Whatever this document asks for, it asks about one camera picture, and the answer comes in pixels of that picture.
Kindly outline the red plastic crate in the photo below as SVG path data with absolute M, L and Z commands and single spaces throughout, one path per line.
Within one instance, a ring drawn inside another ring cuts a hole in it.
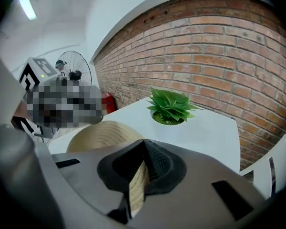
M 117 110 L 115 99 L 111 93 L 102 92 L 102 110 L 105 110 L 107 114 Z

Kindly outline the person's left forearm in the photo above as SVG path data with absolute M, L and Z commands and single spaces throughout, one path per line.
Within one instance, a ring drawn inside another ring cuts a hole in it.
M 28 118 L 27 104 L 21 101 L 16 111 L 14 112 L 13 116 L 21 117 L 21 118 Z

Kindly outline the black standing fan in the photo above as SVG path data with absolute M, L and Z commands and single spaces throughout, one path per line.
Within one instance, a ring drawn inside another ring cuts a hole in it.
M 92 85 L 92 73 L 87 61 L 76 51 L 64 52 L 58 60 L 66 62 L 65 66 L 69 73 L 69 80 L 80 85 Z

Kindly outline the green potted plant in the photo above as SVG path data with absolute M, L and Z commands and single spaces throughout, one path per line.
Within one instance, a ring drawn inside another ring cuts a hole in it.
M 152 112 L 152 119 L 163 125 L 187 122 L 194 117 L 192 112 L 200 109 L 185 94 L 155 88 L 151 88 L 151 93 L 148 100 L 151 106 L 147 109 Z

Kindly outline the white table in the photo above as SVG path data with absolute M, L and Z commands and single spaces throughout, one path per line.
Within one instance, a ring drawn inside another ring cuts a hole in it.
M 163 125 L 152 119 L 147 109 L 150 103 L 142 99 L 111 114 L 103 121 L 123 123 L 145 139 L 156 140 L 209 155 L 238 173 L 240 170 L 240 142 L 236 121 L 224 115 L 199 109 L 193 118 L 179 125 Z M 64 134 L 48 145 L 50 154 L 67 152 L 71 139 L 82 129 Z

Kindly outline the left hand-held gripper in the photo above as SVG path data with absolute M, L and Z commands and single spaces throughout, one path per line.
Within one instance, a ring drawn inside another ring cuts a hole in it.
M 103 119 L 102 94 L 95 86 L 85 86 L 58 78 L 59 72 L 44 58 L 28 58 L 19 76 L 26 90 L 28 118 L 14 117 L 17 129 L 41 139 L 52 139 L 60 129 L 93 125 Z

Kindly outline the ceiling light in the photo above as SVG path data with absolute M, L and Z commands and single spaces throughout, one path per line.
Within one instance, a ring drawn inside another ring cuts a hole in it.
M 33 9 L 31 1 L 30 0 L 18 0 L 18 1 L 28 19 L 30 21 L 35 20 L 37 18 L 37 15 Z

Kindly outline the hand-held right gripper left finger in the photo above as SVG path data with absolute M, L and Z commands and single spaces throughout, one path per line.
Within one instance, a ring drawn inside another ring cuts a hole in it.
M 138 212 L 131 205 L 131 182 L 143 162 L 144 149 L 140 139 L 52 157 L 62 176 L 85 202 L 126 224 Z

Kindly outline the white chair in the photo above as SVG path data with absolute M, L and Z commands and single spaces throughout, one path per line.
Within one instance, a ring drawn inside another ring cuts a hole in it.
M 272 191 L 272 172 L 270 161 L 273 161 L 275 190 Z M 262 158 L 239 172 L 241 176 L 253 172 L 253 185 L 266 199 L 286 187 L 286 135 Z

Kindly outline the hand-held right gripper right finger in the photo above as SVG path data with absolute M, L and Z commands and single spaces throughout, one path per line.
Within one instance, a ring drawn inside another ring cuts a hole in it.
M 159 141 L 145 142 L 179 156 L 186 174 L 169 193 L 146 196 L 132 219 L 134 229 L 223 229 L 264 204 L 265 198 L 250 182 L 215 158 Z

